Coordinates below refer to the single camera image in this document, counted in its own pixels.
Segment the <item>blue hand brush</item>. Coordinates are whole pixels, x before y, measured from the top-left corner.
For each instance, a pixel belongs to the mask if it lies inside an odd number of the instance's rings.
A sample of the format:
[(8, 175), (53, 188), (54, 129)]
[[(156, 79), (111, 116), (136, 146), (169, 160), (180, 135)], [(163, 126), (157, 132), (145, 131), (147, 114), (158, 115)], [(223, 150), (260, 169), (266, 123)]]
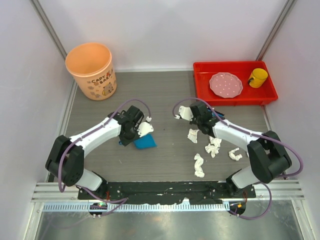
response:
[(208, 111), (212, 114), (212, 116), (214, 117), (214, 118), (217, 118), (217, 117), (219, 117), (219, 118), (221, 118), (221, 119), (225, 119), (225, 115), (223, 114), (223, 113), (221, 113), (221, 112), (219, 112), (219, 111), (216, 111), (216, 110), (211, 110), (211, 109), (208, 109)]

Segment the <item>blue plastic dustpan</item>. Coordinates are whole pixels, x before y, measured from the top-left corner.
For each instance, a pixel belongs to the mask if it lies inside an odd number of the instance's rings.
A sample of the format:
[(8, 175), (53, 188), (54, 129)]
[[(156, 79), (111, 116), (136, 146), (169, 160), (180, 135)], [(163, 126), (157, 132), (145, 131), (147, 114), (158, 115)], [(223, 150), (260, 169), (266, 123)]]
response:
[(122, 146), (128, 146), (131, 143), (139, 149), (148, 149), (154, 148), (157, 146), (153, 136), (151, 134), (147, 134), (145, 136), (140, 137), (138, 134), (121, 134), (119, 135), (119, 144)]

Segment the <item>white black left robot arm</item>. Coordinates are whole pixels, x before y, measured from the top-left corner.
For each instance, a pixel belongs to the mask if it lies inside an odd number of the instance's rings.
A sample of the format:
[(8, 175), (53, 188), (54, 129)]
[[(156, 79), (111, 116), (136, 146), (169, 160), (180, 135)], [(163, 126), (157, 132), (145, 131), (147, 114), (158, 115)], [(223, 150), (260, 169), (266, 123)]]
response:
[(93, 198), (104, 199), (108, 182), (99, 174), (84, 167), (85, 157), (106, 141), (119, 138), (123, 146), (146, 136), (154, 128), (151, 118), (143, 121), (143, 112), (135, 107), (109, 114), (102, 122), (83, 133), (66, 137), (60, 135), (53, 143), (45, 164), (46, 170), (65, 186), (88, 190)]

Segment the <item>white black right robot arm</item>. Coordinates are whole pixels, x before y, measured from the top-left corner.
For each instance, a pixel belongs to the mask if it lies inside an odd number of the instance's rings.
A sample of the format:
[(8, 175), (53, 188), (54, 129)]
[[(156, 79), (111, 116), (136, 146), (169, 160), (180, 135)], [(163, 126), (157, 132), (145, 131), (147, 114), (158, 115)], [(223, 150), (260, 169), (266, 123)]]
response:
[(292, 160), (275, 132), (250, 131), (234, 125), (201, 101), (192, 103), (186, 111), (185, 119), (197, 125), (203, 134), (227, 141), (248, 154), (250, 165), (226, 179), (225, 190), (230, 197), (238, 197), (252, 184), (268, 184), (292, 166)]

